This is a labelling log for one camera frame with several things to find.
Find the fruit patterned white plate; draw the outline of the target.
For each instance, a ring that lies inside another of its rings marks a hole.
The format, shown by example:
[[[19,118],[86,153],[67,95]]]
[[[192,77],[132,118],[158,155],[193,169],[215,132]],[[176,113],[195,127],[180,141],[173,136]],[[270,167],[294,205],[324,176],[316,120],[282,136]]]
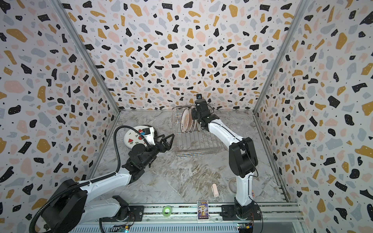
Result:
[[[141,134],[142,126],[149,126],[149,125],[139,125],[139,126],[134,127],[134,129],[137,130]],[[128,130],[128,132],[124,135],[124,139],[123,139],[126,147],[130,149],[132,149],[137,144],[144,144],[147,147],[148,144],[144,140],[145,138],[142,135],[139,135],[133,130]]]

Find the dark rimmed cream plate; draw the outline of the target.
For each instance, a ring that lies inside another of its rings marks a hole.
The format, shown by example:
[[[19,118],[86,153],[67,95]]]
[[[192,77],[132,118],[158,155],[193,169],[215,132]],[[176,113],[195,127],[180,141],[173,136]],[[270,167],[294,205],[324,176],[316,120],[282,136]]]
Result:
[[[157,130],[154,128],[154,127],[150,127],[150,132],[151,132],[151,136],[153,137],[153,139],[155,140],[157,137],[158,137],[158,132]]]

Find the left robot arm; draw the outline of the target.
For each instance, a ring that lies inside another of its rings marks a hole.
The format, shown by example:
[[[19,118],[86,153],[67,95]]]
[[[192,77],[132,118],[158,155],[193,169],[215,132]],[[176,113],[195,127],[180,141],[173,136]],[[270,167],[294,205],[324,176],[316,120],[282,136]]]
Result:
[[[154,145],[134,145],[126,164],[120,165],[118,171],[82,182],[64,181],[34,215],[29,232],[36,232],[39,217],[46,222],[50,233],[68,233],[81,223],[99,218],[125,218],[129,214],[129,204],[123,198],[113,196],[103,201],[95,198],[137,181],[159,153],[172,148],[173,140],[174,134],[160,135]]]

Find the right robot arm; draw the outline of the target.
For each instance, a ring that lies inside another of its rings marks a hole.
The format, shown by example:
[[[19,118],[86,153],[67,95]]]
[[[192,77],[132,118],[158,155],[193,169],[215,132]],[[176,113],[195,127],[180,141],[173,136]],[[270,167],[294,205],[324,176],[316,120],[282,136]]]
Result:
[[[229,167],[236,175],[235,215],[241,219],[248,218],[254,209],[252,183],[258,164],[254,142],[251,138],[243,138],[230,130],[216,114],[210,111],[208,102],[201,94],[196,96],[194,106],[191,111],[192,119],[228,148]]]

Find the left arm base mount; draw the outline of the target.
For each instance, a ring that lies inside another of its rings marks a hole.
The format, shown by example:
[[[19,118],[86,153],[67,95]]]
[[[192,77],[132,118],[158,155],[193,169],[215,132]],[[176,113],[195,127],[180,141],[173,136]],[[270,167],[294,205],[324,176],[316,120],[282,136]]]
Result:
[[[118,224],[130,224],[133,222],[141,222],[143,219],[145,206],[130,205],[126,208],[121,207],[119,212],[113,217],[104,217],[102,222],[114,222]]]

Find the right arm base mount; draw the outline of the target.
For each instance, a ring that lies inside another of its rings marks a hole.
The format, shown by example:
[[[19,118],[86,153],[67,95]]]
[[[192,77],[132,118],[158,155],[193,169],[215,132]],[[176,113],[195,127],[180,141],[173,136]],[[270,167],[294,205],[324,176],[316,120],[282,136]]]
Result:
[[[260,208],[256,204],[247,206],[222,205],[220,216],[223,220],[262,220]]]

